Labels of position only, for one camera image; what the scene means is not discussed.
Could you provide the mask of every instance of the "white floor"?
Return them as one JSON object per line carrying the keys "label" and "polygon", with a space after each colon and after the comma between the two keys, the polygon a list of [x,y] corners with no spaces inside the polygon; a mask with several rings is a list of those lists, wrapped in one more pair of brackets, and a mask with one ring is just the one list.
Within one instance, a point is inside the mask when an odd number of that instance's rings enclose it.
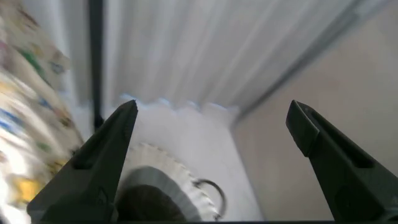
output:
{"label": "white floor", "polygon": [[[200,178],[216,182],[225,192],[228,207],[223,221],[262,220],[251,185],[229,132],[230,111],[207,105],[198,111],[187,104],[173,110],[166,101],[137,102],[139,113],[131,145],[147,142],[168,151]],[[84,139],[91,135],[89,110],[72,111]],[[216,206],[219,195],[205,188]]]}

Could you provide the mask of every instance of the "black pole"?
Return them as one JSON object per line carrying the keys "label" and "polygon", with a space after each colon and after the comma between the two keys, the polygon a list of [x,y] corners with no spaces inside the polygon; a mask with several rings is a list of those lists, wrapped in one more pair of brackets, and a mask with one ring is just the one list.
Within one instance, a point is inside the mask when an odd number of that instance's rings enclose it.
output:
{"label": "black pole", "polygon": [[94,107],[95,131],[104,123],[101,116],[102,88],[102,49],[103,49],[103,0],[89,0],[90,52],[91,52],[91,90]]}

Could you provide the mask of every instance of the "patterned fabric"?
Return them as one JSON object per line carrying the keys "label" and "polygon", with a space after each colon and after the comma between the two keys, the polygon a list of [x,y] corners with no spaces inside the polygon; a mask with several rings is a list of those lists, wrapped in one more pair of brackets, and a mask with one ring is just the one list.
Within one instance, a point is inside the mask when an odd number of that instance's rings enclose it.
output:
{"label": "patterned fabric", "polygon": [[57,90],[68,59],[19,1],[0,0],[0,210],[30,223],[25,209],[83,141]]}

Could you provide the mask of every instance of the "basket handle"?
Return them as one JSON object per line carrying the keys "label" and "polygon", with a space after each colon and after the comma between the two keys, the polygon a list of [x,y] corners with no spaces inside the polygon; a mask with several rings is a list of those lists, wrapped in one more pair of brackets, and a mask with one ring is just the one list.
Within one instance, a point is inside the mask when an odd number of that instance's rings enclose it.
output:
{"label": "basket handle", "polygon": [[214,219],[216,221],[218,221],[220,218],[222,218],[225,215],[225,211],[226,211],[226,197],[225,197],[224,191],[216,183],[214,183],[213,181],[208,180],[208,179],[198,179],[193,182],[193,185],[198,188],[203,184],[208,184],[208,185],[213,186],[221,196],[221,207],[218,210],[218,213],[214,216]]}

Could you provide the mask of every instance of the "gray wall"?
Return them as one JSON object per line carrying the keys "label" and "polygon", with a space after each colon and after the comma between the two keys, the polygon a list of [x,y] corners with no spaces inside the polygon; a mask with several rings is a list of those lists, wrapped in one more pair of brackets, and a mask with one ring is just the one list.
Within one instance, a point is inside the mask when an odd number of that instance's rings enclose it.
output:
{"label": "gray wall", "polygon": [[265,219],[333,219],[309,161],[285,127],[293,99],[315,108],[398,175],[396,24],[398,1],[392,1],[235,127]]}

